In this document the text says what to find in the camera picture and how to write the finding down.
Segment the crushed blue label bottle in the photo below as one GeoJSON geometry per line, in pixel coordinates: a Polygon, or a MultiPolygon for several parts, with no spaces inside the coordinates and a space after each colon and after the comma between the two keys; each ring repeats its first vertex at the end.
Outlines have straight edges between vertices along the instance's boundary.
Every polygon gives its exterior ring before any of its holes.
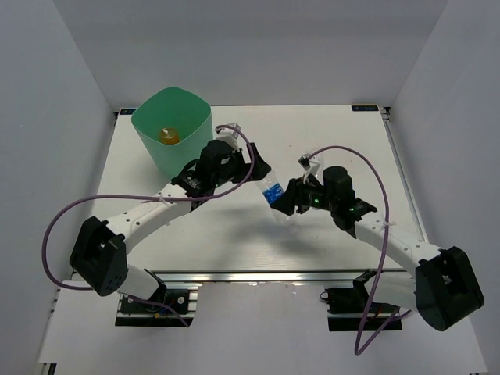
{"type": "Polygon", "coordinates": [[[256,181],[255,185],[261,191],[268,206],[270,207],[274,220],[283,227],[295,229],[297,227],[297,223],[293,216],[287,216],[271,207],[271,204],[284,193],[284,189],[281,187],[276,174],[271,170],[262,180],[256,181]]]}

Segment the orange plastic bottle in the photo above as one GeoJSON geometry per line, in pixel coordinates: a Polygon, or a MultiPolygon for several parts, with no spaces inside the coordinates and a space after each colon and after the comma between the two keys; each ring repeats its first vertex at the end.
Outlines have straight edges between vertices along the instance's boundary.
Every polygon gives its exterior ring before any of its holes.
{"type": "Polygon", "coordinates": [[[180,143],[180,135],[175,127],[164,127],[159,132],[159,141],[164,145],[180,143]]]}

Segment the clear unlabelled plastic bottle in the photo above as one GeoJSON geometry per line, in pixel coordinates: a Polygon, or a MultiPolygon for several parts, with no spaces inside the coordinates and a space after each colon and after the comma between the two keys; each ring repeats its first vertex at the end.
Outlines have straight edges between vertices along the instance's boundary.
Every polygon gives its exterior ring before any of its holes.
{"type": "Polygon", "coordinates": [[[319,152],[319,148],[309,148],[305,151],[305,156],[308,159],[309,169],[311,169],[315,175],[319,175],[323,171],[324,167],[324,157],[323,153],[319,152]]]}

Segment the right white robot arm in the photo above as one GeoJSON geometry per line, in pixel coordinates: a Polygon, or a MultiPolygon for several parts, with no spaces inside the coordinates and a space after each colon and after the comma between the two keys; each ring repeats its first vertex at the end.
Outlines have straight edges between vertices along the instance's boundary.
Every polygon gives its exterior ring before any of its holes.
{"type": "Polygon", "coordinates": [[[456,246],[440,248],[419,241],[390,225],[377,209],[356,197],[352,179],[341,166],[328,167],[323,179],[299,177],[289,181],[271,208],[287,216],[309,209],[328,211],[340,229],[385,252],[405,271],[366,271],[353,280],[354,305],[369,312],[388,304],[419,313],[435,330],[445,331],[484,305],[484,296],[467,254],[456,246]]]}

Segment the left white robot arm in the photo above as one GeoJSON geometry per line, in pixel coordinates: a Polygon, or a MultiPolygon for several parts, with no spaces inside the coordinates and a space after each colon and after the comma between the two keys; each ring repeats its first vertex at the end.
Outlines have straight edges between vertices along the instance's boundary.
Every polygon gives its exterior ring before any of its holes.
{"type": "Polygon", "coordinates": [[[221,185],[263,180],[270,165],[254,144],[248,151],[251,162],[225,141],[210,141],[151,201],[143,199],[107,220],[95,216],[85,220],[70,265],[98,295],[132,295],[147,311],[158,311],[165,302],[166,286],[152,272],[129,264],[128,254],[160,227],[204,204],[221,185]]]}

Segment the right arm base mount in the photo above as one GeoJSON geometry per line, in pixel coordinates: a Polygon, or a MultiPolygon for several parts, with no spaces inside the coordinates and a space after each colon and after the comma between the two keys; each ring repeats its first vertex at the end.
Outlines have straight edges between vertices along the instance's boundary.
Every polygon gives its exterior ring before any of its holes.
{"type": "MultiPolygon", "coordinates": [[[[370,287],[365,284],[375,277],[374,270],[367,270],[350,282],[348,287],[329,287],[320,293],[320,301],[327,305],[328,329],[330,332],[356,332],[369,297],[370,287]]],[[[396,310],[387,303],[372,302],[365,331],[375,331],[396,310]]]]}

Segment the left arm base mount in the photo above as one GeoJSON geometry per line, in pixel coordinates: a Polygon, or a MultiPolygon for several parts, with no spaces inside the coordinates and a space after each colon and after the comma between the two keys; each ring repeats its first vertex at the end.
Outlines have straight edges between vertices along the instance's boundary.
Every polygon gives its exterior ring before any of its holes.
{"type": "Polygon", "coordinates": [[[119,287],[117,327],[189,327],[199,284],[178,274],[132,270],[119,287]]]}

